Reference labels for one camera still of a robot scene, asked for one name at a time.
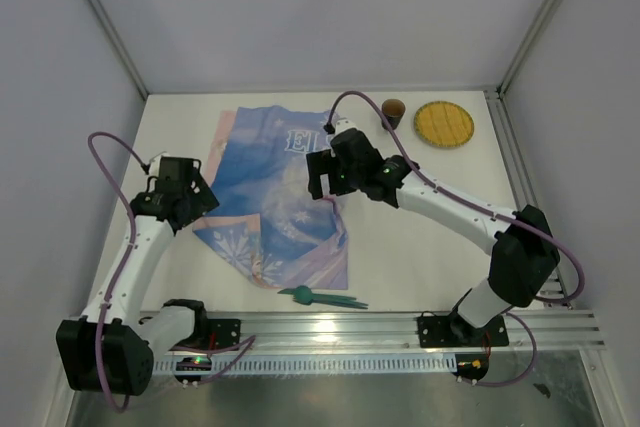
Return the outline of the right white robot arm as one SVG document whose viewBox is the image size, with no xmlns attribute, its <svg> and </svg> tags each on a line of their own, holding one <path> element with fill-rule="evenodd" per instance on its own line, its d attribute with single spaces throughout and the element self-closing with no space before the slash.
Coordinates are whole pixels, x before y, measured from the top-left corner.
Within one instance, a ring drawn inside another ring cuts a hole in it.
<svg viewBox="0 0 640 427">
<path fill-rule="evenodd" d="M 328 148 L 306 156 L 313 199 L 359 191 L 372 201 L 427 217 L 489 255 L 487 277 L 447 317 L 453 340 L 469 345 L 483 336 L 495 317 L 532 303 L 560 261 L 546 217 L 538 208 L 494 209 L 428 179 L 402 155 L 383 157 L 348 120 L 327 129 Z"/>
</svg>

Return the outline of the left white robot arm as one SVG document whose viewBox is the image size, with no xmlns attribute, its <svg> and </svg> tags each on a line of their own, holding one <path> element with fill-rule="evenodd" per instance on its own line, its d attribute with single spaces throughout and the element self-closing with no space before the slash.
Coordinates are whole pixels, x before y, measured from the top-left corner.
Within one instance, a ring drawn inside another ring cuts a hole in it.
<svg viewBox="0 0 640 427">
<path fill-rule="evenodd" d="M 75 391 L 139 396 L 155 360 L 183 344 L 203 346 L 210 336 L 201 301 L 171 299 L 145 323 L 141 310 L 150 281 L 176 234 L 219 202 L 200 173 L 201 161 L 161 155 L 144 191 L 129 203 L 129 225 L 119 258 L 77 319 L 64 320 L 56 344 Z"/>
</svg>

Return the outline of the blue pink Elsa cloth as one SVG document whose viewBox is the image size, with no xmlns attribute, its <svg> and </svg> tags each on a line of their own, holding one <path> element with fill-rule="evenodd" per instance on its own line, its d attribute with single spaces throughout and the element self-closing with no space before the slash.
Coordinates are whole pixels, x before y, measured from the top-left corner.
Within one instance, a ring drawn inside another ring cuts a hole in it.
<svg viewBox="0 0 640 427">
<path fill-rule="evenodd" d="M 219 205 L 193 232 L 256 286 L 348 287 L 341 205 L 308 191 L 306 156 L 327 148 L 327 117 L 282 106 L 219 117 L 204 175 Z"/>
</svg>

